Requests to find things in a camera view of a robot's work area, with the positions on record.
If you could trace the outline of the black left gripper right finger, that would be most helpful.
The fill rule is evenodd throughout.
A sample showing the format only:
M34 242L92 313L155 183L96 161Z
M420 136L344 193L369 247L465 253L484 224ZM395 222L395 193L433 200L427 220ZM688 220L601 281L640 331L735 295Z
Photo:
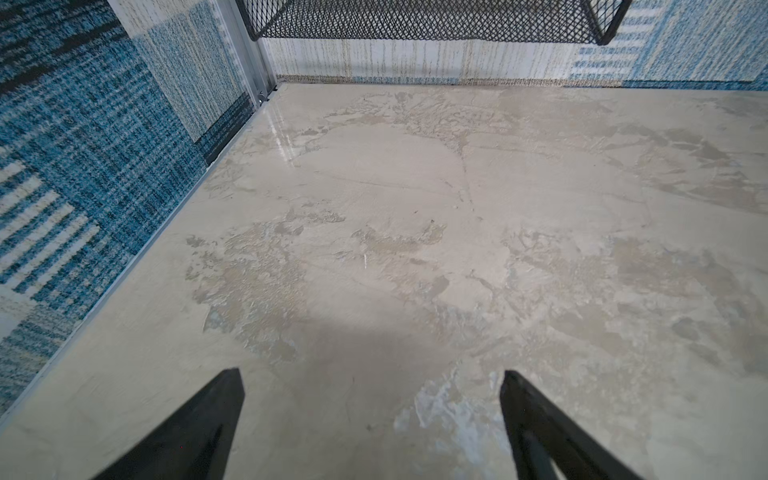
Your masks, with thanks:
M499 400L519 479L639 477L519 372L504 372Z

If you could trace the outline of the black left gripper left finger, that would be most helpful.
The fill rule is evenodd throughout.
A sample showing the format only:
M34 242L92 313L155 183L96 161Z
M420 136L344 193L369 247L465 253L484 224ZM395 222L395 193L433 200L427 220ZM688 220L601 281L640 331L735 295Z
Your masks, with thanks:
M98 479L222 479L245 399L241 372L221 371Z

